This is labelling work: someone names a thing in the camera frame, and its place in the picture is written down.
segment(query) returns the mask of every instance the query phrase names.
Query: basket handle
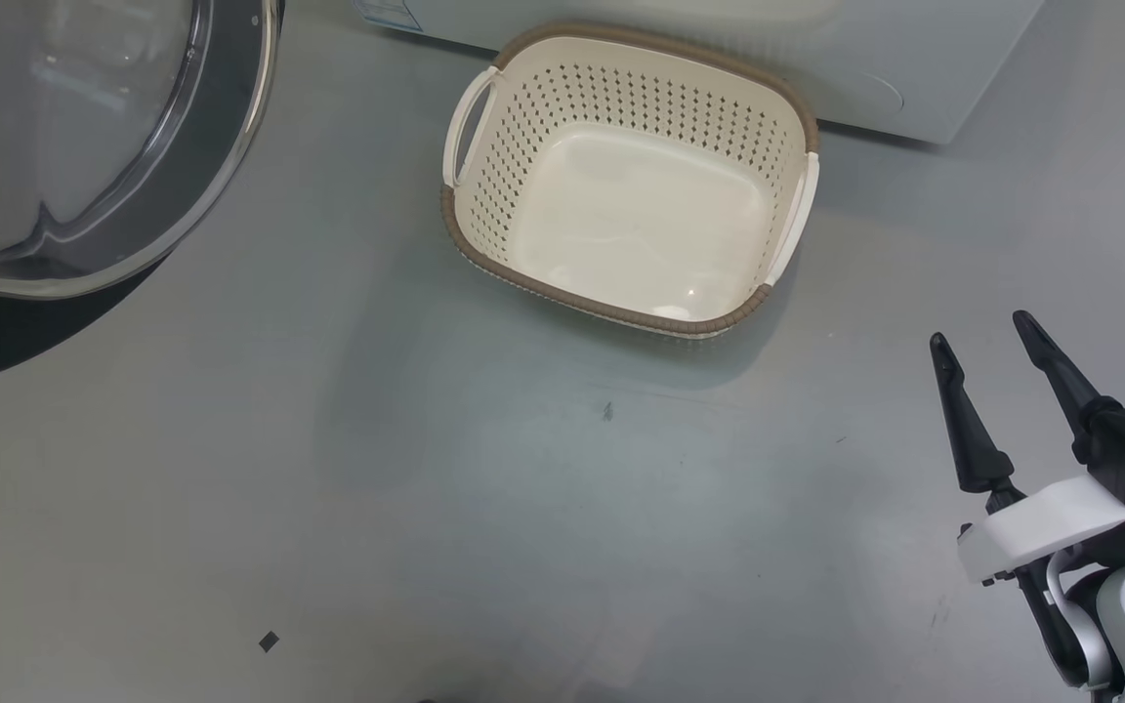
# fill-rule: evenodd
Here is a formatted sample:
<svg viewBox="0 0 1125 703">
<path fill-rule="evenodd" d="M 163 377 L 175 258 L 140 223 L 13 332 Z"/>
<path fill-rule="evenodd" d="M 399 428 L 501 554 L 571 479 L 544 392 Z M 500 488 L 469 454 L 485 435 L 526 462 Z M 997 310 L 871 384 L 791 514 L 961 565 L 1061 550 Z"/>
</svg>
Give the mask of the basket handle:
<svg viewBox="0 0 1125 703">
<path fill-rule="evenodd" d="M 484 92 L 485 88 L 488 88 L 498 75 L 501 75 L 501 71 L 497 70 L 497 66 L 488 66 L 480 75 L 477 75 L 471 81 L 471 85 L 468 85 L 468 89 L 462 92 L 462 98 L 459 99 L 459 103 L 454 107 L 454 115 L 450 117 L 450 129 L 446 133 L 446 155 L 441 157 L 441 179 L 446 180 L 446 186 L 450 188 L 459 187 L 462 175 L 468 170 L 471 153 L 475 151 L 474 146 L 480 143 L 480 133 L 484 132 L 488 108 L 493 107 L 496 85 L 488 92 L 488 99 L 485 100 L 480 121 L 478 121 L 475 133 L 471 134 L 471 144 L 468 145 L 468 151 L 462 155 L 462 163 L 460 164 L 459 142 L 462 133 L 466 130 L 466 126 L 468 126 L 468 120 L 471 119 L 471 108 L 475 106 L 477 98 L 480 98 L 480 93 Z"/>
<path fill-rule="evenodd" d="M 793 205 L 789 208 L 788 234 L 781 241 L 781 247 L 772 259 L 772 272 L 766 277 L 766 285 L 775 285 L 784 276 L 784 269 L 793 260 L 795 245 L 801 240 L 801 231 L 804 228 L 804 220 L 810 216 L 810 206 L 813 205 L 813 191 L 818 188 L 818 154 L 809 152 L 804 161 L 804 173 L 798 179 L 798 189 L 793 195 Z"/>
</svg>

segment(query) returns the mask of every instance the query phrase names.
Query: washing machine door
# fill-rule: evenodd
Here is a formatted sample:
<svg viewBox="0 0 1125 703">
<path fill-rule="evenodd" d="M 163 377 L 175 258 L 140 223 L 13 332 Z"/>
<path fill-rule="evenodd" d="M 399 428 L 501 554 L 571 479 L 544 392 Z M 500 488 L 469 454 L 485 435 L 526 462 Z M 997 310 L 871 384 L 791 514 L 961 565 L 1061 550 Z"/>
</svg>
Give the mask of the washing machine door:
<svg viewBox="0 0 1125 703">
<path fill-rule="evenodd" d="M 278 0 L 0 0 L 0 295 L 156 262 L 263 116 Z"/>
</svg>

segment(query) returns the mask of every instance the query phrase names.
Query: floor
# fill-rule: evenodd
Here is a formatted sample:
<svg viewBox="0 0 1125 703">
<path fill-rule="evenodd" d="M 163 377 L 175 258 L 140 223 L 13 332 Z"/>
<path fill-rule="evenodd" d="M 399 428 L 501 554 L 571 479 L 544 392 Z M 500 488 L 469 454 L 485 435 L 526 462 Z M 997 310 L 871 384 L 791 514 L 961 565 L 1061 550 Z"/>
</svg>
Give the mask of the floor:
<svg viewBox="0 0 1125 703">
<path fill-rule="evenodd" d="M 928 336 L 1024 490 L 1080 471 L 1009 315 L 1125 402 L 1125 3 L 1050 0 L 951 146 L 827 129 L 795 262 L 706 344 L 456 253 L 485 63 L 291 0 L 222 201 L 0 373 L 0 700 L 1083 700 L 963 578 Z"/>
</svg>

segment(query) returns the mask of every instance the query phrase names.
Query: laundry basket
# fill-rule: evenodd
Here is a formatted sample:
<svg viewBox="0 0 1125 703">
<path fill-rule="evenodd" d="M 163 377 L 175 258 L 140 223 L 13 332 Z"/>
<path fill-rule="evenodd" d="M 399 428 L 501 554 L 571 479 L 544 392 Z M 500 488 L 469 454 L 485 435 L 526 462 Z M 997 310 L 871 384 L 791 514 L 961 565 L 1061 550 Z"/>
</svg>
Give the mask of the laundry basket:
<svg viewBox="0 0 1125 703">
<path fill-rule="evenodd" d="M 702 337 L 749 316 L 793 256 L 818 125 L 746 63 L 555 24 L 466 90 L 442 178 L 450 235 L 477 267 L 591 315 Z"/>
</svg>

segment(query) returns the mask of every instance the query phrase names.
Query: brown basket rim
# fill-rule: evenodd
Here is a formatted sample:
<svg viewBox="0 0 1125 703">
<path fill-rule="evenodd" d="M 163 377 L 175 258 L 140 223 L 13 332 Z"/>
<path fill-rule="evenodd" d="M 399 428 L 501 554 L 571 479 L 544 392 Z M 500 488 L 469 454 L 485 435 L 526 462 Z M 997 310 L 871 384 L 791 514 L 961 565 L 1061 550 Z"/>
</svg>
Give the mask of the brown basket rim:
<svg viewBox="0 0 1125 703">
<path fill-rule="evenodd" d="M 696 63 L 704 63 L 706 66 L 719 69 L 719 71 L 731 72 L 734 75 L 749 79 L 756 84 L 772 89 L 788 100 L 798 117 L 800 117 L 807 152 L 818 152 L 818 124 L 816 117 L 813 117 L 813 112 L 810 111 L 807 102 L 801 99 L 800 94 L 795 93 L 795 90 L 786 81 L 749 63 L 741 62 L 741 60 L 732 58 L 718 52 L 711 52 L 709 48 L 693 46 L 683 40 L 669 39 L 669 37 L 620 26 L 602 26 L 602 24 L 590 22 L 550 22 L 546 24 L 546 26 L 531 28 L 531 30 L 514 37 L 514 39 L 506 44 L 505 48 L 501 49 L 501 53 L 494 58 L 492 65 L 496 66 L 497 71 L 503 71 L 512 62 L 512 58 L 523 52 L 523 49 L 540 43 L 540 40 L 554 39 L 554 37 L 559 36 L 611 40 L 611 43 L 637 46 L 637 48 L 648 48 L 652 49 L 652 52 L 670 54 L 692 60 L 692 62 Z M 741 303 L 740 307 L 737 307 L 736 310 L 710 321 L 674 321 L 670 317 L 648 315 L 648 313 L 611 306 L 611 304 L 598 301 L 598 299 L 585 298 L 584 295 L 568 292 L 567 290 L 557 288 L 557 286 L 548 285 L 533 277 L 522 274 L 506 267 L 504 263 L 496 262 L 490 256 L 478 252 L 468 241 L 468 237 L 462 234 L 462 227 L 459 226 L 459 218 L 456 214 L 454 189 L 449 186 L 441 187 L 441 215 L 446 219 L 446 227 L 450 232 L 450 240 L 454 241 L 456 246 L 459 247 L 459 252 L 468 258 L 470 262 L 475 263 L 475 265 L 485 269 L 490 274 L 504 279 L 508 283 L 518 285 L 520 288 L 529 290 L 529 292 L 556 299 L 558 303 L 564 304 L 564 306 L 576 307 L 577 310 L 590 313 L 591 315 L 610 317 L 612 321 L 655 330 L 655 332 L 686 336 L 718 334 L 727 328 L 731 328 L 732 325 L 744 321 L 745 317 L 753 315 L 754 310 L 758 306 L 762 306 L 764 299 L 772 292 L 772 286 L 759 285 L 758 288 L 754 289 L 754 294 L 745 303 Z"/>
</svg>

